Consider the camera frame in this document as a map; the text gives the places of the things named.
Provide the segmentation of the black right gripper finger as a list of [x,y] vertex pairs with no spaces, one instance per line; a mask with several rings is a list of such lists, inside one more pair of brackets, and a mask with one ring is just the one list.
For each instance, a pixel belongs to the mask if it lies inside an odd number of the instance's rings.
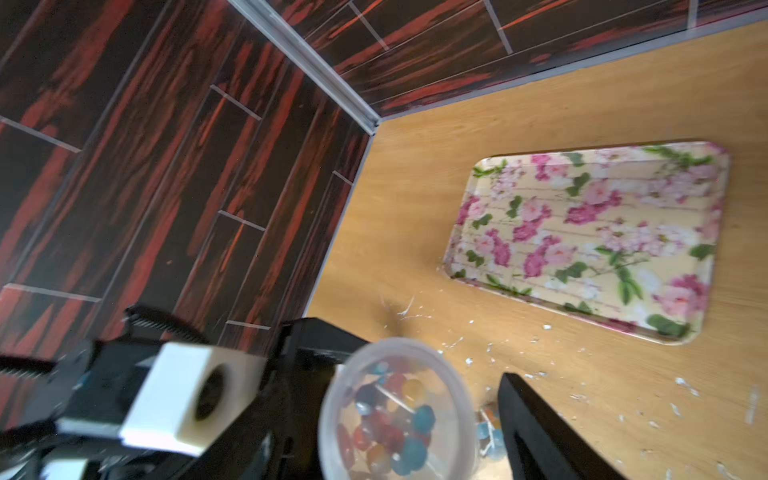
[[497,404],[515,480],[622,477],[521,376],[501,377]]

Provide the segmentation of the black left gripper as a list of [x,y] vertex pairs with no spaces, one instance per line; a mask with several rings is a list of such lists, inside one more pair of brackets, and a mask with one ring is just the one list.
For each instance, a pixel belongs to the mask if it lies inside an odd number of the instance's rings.
[[147,479],[321,479],[318,424],[335,374],[367,341],[318,318],[281,325],[261,389],[196,459],[171,455]]

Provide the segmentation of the clear plastic candy jar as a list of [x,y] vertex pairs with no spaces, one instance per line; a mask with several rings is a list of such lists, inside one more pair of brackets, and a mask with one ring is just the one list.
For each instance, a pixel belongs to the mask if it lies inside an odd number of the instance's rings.
[[475,416],[458,372],[406,338],[364,345],[340,367],[318,422],[325,479],[469,479]]

